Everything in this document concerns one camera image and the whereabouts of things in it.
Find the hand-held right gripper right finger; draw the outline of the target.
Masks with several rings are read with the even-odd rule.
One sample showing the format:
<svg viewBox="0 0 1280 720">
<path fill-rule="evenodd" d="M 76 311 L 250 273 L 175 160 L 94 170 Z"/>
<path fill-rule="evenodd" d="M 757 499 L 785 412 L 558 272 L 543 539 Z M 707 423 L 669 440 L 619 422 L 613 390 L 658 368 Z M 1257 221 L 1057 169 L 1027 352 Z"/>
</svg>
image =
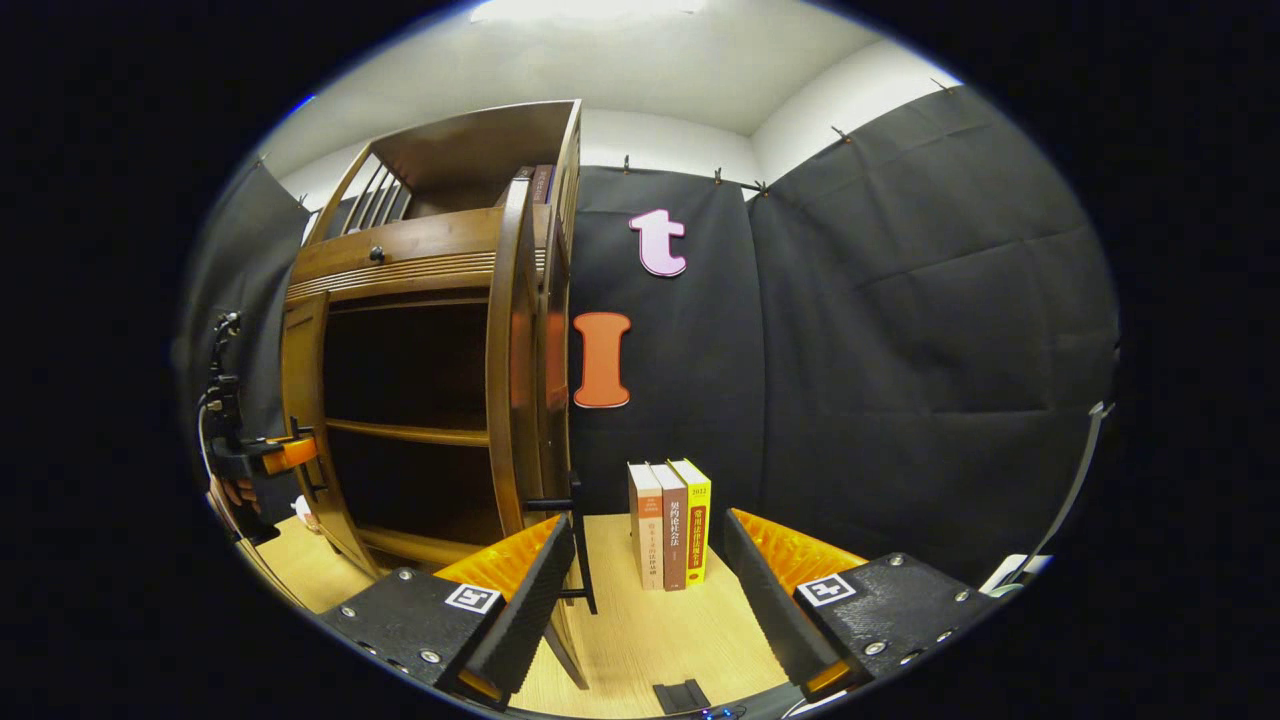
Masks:
<svg viewBox="0 0 1280 720">
<path fill-rule="evenodd" d="M 1000 605 L 910 555 L 867 560 L 740 509 L 723 530 L 727 565 L 810 702 L 901 673 Z"/>
</svg>

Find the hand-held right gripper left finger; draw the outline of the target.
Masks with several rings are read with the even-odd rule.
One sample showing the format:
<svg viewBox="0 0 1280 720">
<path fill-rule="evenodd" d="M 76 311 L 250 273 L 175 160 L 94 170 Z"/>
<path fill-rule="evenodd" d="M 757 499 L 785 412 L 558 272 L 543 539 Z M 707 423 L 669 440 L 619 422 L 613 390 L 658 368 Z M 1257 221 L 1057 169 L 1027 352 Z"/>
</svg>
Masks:
<svg viewBox="0 0 1280 720">
<path fill-rule="evenodd" d="M 439 571 L 396 569 L 320 620 L 419 685 L 504 707 L 529 674 L 573 556 L 561 514 Z"/>
</svg>

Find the black cabinet door handle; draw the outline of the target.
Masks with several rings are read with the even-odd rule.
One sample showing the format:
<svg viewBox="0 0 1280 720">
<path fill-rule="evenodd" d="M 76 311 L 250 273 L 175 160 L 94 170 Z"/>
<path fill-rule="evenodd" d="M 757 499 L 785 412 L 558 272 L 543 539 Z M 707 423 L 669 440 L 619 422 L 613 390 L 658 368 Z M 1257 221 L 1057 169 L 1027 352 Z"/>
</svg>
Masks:
<svg viewBox="0 0 1280 720">
<path fill-rule="evenodd" d="M 559 591 L 558 598 L 563 601 L 586 600 L 591 615 L 598 615 L 596 597 L 593 587 L 591 569 L 588 556 L 588 538 L 585 532 L 581 501 L 584 498 L 582 484 L 575 470 L 566 474 L 568 482 L 568 495 L 561 498 L 536 497 L 522 502 L 522 510 L 536 511 L 567 511 L 571 516 L 573 533 L 575 559 L 579 561 L 579 570 L 582 585 L 577 588 L 564 587 Z"/>
</svg>

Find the wooden double-door shoe cabinet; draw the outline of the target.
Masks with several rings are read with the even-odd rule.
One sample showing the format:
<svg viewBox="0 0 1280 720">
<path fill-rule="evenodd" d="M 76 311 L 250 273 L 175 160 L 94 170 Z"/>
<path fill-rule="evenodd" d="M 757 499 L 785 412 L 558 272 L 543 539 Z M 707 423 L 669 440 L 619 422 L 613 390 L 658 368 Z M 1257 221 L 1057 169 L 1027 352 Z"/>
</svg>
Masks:
<svg viewBox="0 0 1280 720">
<path fill-rule="evenodd" d="M 571 233 L 570 254 L 579 111 L 577 100 L 509 105 L 375 138 L 301 249 L 415 218 L 502 208 L 521 169 L 554 164 L 547 205 Z M 507 538 L 486 433 L 490 287 L 328 300 L 326 437 L 349 515 L 380 568 L 378 579 L 366 574 L 366 588 L 399 568 L 439 571 Z M 579 679 L 562 601 L 540 644 Z"/>
</svg>

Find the yellow book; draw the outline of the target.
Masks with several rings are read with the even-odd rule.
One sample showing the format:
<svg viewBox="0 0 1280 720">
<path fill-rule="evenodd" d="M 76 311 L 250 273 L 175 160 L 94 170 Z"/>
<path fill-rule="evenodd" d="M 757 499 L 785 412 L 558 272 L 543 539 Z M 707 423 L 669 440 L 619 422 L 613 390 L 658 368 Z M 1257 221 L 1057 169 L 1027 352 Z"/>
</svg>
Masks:
<svg viewBox="0 0 1280 720">
<path fill-rule="evenodd" d="M 685 587 L 700 585 L 707 578 L 710 536 L 710 478 L 687 459 L 668 460 L 667 465 L 687 488 L 686 580 Z"/>
</svg>

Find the brown spine book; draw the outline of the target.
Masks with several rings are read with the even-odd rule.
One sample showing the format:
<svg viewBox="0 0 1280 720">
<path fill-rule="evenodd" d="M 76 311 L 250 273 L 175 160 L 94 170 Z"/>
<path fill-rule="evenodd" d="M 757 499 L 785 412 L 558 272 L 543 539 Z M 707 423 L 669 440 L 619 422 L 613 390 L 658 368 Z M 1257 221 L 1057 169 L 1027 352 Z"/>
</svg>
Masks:
<svg viewBox="0 0 1280 720">
<path fill-rule="evenodd" d="M 652 464 L 650 470 L 662 491 L 663 589 L 684 591 L 689 569 L 689 487 L 669 465 Z"/>
</svg>

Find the black backdrop cloth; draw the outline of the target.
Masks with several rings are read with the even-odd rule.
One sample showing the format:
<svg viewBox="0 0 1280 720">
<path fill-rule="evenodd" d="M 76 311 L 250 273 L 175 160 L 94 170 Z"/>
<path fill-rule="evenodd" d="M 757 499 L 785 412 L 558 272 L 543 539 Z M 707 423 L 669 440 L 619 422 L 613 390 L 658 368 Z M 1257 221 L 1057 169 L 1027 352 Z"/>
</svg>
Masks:
<svg viewBox="0 0 1280 720">
<path fill-rule="evenodd" d="M 710 176 L 581 160 L 570 251 L 570 460 L 584 516 L 631 462 L 687 459 L 730 509 L 963 583 L 1041 556 L 1111 391 L 1117 299 L 1048 159 L 966 86 L 916 97 L 751 199 Z M 282 327 L 311 231 L 257 167 L 195 256 L 175 363 L 239 377 L 244 433 L 285 427 Z"/>
</svg>

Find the large ceiling light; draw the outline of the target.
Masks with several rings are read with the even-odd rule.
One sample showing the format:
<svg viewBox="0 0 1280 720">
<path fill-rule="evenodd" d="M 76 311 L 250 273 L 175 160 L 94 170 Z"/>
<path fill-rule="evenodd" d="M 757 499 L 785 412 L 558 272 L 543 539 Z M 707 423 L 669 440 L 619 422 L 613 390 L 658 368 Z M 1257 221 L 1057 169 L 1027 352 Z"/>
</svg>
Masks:
<svg viewBox="0 0 1280 720">
<path fill-rule="evenodd" d="M 707 0 L 486 0 L 470 13 L 484 20 L 602 19 L 643 13 L 700 12 Z"/>
</svg>

